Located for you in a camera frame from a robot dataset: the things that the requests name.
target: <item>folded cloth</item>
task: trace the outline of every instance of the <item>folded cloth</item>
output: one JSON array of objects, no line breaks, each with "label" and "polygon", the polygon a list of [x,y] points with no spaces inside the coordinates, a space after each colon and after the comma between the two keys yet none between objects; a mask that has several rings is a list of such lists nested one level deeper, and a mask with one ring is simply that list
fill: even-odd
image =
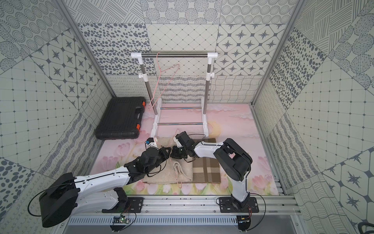
[{"label": "folded cloth", "polygon": [[193,163],[191,183],[220,183],[220,164],[215,158],[197,158]]},{"label": "folded cloth", "polygon": [[[169,147],[173,147],[174,145],[176,145],[176,143],[173,141],[173,138],[157,139],[157,146],[159,148],[161,146],[167,147],[168,144],[169,144]],[[145,176],[143,179],[143,182],[144,183],[155,183],[155,184],[171,184],[171,183],[177,183],[177,178],[178,178],[178,183],[180,182],[191,183],[192,178],[193,178],[193,172],[192,172],[193,165],[192,163],[188,163],[188,162],[192,160],[193,158],[189,156],[187,157],[186,161],[184,159],[174,159],[174,158],[167,159],[165,162],[161,164],[161,168],[158,167],[151,171],[151,173],[158,172],[160,171],[160,169],[165,167],[160,173],[150,174],[150,177]]]}]

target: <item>patterned wall panel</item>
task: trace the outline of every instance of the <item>patterned wall panel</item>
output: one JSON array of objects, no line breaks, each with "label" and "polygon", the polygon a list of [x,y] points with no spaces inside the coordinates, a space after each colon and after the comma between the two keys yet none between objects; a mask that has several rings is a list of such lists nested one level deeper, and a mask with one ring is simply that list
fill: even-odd
[{"label": "patterned wall panel", "polygon": [[287,113],[326,170],[374,145],[374,95],[325,60]]},{"label": "patterned wall panel", "polygon": [[0,24],[27,55],[68,26],[52,1],[1,1]]},{"label": "patterned wall panel", "polygon": [[[117,97],[145,97],[149,103],[149,95],[144,80],[138,76],[107,76],[107,79],[115,91]],[[157,83],[158,76],[148,76],[152,93]],[[160,95],[159,88],[156,89],[155,98]]]},{"label": "patterned wall panel", "polygon": [[374,223],[374,147],[322,172],[350,223]]},{"label": "patterned wall panel", "polygon": [[[10,233],[33,233],[48,234],[52,228],[42,227],[41,217],[31,216],[27,212],[29,201],[37,193],[47,189],[55,182],[54,179],[35,173],[29,177],[29,182],[18,194],[14,205],[9,209],[7,215],[0,220],[0,232]],[[33,214],[40,215],[39,200],[34,199],[30,204],[30,211]]]},{"label": "patterned wall panel", "polygon": [[213,71],[220,76],[263,75],[282,37],[284,24],[221,24],[218,58]]},{"label": "patterned wall panel", "polygon": [[326,55],[296,28],[270,75],[283,106],[287,109],[312,78]]},{"label": "patterned wall panel", "polygon": [[223,0],[223,24],[285,24],[296,0]]},{"label": "patterned wall panel", "polygon": [[320,173],[287,113],[267,137],[286,188]]},{"label": "patterned wall panel", "polygon": [[[138,60],[131,52],[149,53],[144,24],[78,24],[106,75],[136,75]],[[155,75],[153,60],[143,60],[148,75]]]},{"label": "patterned wall panel", "polygon": [[81,108],[90,89],[99,80],[70,29],[37,49],[30,57],[77,109]]},{"label": "patterned wall panel", "polygon": [[201,97],[205,94],[205,76],[177,76],[172,80],[171,78],[170,76],[160,78],[159,90],[163,92],[162,101],[201,103]]},{"label": "patterned wall panel", "polygon": [[287,189],[287,192],[295,196],[310,234],[356,233],[321,174]]},{"label": "patterned wall panel", "polygon": [[78,113],[38,172],[54,179],[67,172],[74,176],[89,173],[101,145],[94,130],[95,126]]},{"label": "patterned wall panel", "polygon": [[144,23],[139,0],[65,0],[77,23]]},{"label": "patterned wall panel", "polygon": [[8,209],[14,205],[19,198],[22,190],[30,182],[30,179],[35,175],[31,169],[25,168],[19,164],[0,158],[0,173],[1,173],[1,204],[0,204],[0,224],[3,221]]},{"label": "patterned wall panel", "polygon": [[0,74],[26,58],[27,55],[27,52],[0,24]]},{"label": "patterned wall panel", "polygon": [[219,24],[222,0],[140,0],[146,24]]},{"label": "patterned wall panel", "polygon": [[295,28],[328,54],[367,0],[308,0]]},{"label": "patterned wall panel", "polygon": [[78,110],[29,57],[0,82],[0,154],[36,170]]},{"label": "patterned wall panel", "polygon": [[[214,52],[218,25],[209,24],[147,24],[152,52]],[[206,58],[157,58],[162,71],[179,64],[177,76],[205,76]],[[156,73],[159,69],[154,59]],[[163,72],[172,76],[177,68]]]},{"label": "patterned wall panel", "polygon": [[216,76],[211,80],[209,101],[251,102],[262,76]]},{"label": "patterned wall panel", "polygon": [[99,80],[96,87],[90,89],[90,96],[87,98],[82,108],[79,110],[81,114],[88,120],[90,124],[96,128],[101,120],[102,115],[112,96],[104,83]]},{"label": "patterned wall panel", "polygon": [[357,15],[329,57],[374,95],[374,9]]},{"label": "patterned wall panel", "polygon": [[256,101],[255,110],[265,137],[286,112],[270,80],[266,80]]}]

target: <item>brown plaid cloth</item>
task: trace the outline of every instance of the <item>brown plaid cloth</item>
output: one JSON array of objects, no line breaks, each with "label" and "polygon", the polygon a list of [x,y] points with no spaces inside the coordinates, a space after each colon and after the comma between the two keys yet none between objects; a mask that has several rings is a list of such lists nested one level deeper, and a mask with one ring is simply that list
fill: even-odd
[{"label": "brown plaid cloth", "polygon": [[[214,138],[205,142],[216,142]],[[220,183],[220,164],[215,158],[197,158],[192,162],[193,177],[191,183]]]}]

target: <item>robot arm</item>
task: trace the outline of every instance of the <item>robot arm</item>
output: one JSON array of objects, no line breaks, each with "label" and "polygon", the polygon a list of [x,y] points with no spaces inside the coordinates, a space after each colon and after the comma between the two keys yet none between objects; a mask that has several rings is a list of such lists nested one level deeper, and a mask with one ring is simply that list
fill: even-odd
[{"label": "robot arm", "polygon": [[150,143],[140,157],[117,169],[89,176],[62,175],[39,198],[43,227],[52,227],[81,212],[102,209],[103,213],[116,213],[125,210],[128,197],[122,187],[143,179],[169,156],[216,158],[233,179],[233,207],[238,211],[245,207],[249,195],[244,176],[251,170],[252,158],[234,140],[197,143],[186,132],[178,134],[176,139],[181,147],[178,150],[173,148],[172,155],[171,148],[158,149]]}]

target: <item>toolbox handle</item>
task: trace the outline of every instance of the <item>toolbox handle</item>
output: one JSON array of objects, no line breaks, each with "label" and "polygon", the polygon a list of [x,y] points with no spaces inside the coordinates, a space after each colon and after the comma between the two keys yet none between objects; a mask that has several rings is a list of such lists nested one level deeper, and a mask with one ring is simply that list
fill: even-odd
[{"label": "toolbox handle", "polygon": [[143,117],[144,107],[138,106],[135,110],[135,118],[139,121]]}]

